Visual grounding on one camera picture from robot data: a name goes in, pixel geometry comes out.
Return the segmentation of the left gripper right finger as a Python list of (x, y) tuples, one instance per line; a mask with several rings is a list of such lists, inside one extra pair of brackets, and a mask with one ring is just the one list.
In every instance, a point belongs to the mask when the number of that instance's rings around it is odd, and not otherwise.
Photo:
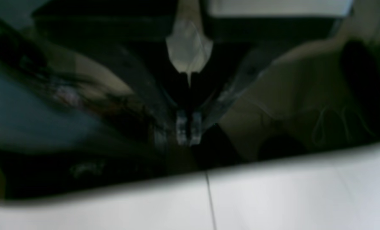
[(203, 133), (277, 58), (292, 45), (214, 45), (206, 65), (191, 73), (190, 145), (200, 144)]

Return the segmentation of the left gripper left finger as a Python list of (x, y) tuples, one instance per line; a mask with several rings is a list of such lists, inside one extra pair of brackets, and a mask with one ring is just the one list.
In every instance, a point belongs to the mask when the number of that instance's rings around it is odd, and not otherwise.
[(166, 150), (168, 136), (175, 133), (176, 112), (187, 102), (189, 85), (185, 73), (173, 66), (165, 41), (100, 42), (91, 57), (126, 83), (155, 120), (154, 144)]

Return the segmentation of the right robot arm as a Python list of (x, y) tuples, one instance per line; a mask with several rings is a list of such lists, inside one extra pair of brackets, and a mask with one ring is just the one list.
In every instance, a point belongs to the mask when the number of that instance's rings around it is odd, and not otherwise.
[(213, 47), (213, 42), (204, 35), (198, 0), (178, 1), (173, 30), (166, 43), (171, 63), (191, 84), (191, 74), (202, 71)]

